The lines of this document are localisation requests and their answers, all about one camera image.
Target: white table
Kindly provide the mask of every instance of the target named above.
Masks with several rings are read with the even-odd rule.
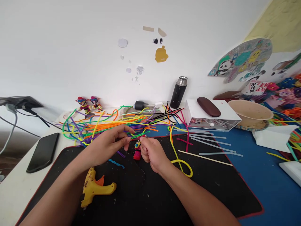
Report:
[[[116,108],[106,108],[104,110],[106,113],[112,113],[114,109]],[[62,114],[57,121],[64,122],[63,115],[64,114]],[[83,118],[84,116],[81,114],[74,116],[75,121]],[[60,133],[60,136],[53,161],[49,166],[35,173],[26,173],[37,142],[0,184],[0,225],[14,226],[18,222],[27,204],[39,188],[60,152],[66,147],[74,146],[73,140],[65,138],[62,131],[53,126],[47,130],[43,137],[57,132]]]

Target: silver bottle cap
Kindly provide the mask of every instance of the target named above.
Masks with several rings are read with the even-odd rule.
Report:
[[[187,77],[181,76],[177,81],[177,85],[179,86],[187,86]]]

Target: beige bowl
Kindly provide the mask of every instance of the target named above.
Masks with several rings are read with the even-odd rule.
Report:
[[[262,120],[269,120],[274,116],[270,109],[255,102],[231,100],[228,104],[242,119],[239,123],[241,126],[252,126]]]

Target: power outlet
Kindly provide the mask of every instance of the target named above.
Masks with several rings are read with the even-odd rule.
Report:
[[[24,104],[30,106],[30,108],[43,107],[41,103],[33,99],[31,96],[0,97],[0,106],[5,104],[16,105],[16,109],[22,109]]]

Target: hand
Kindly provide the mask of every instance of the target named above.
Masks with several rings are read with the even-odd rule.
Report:
[[[120,125],[103,132],[93,140],[79,155],[81,161],[85,161],[85,169],[104,163],[122,147],[127,151],[131,138],[124,130],[135,133],[131,127]]]
[[[162,170],[170,165],[171,162],[167,158],[160,142],[153,138],[141,137],[141,156],[155,173],[161,173]]]

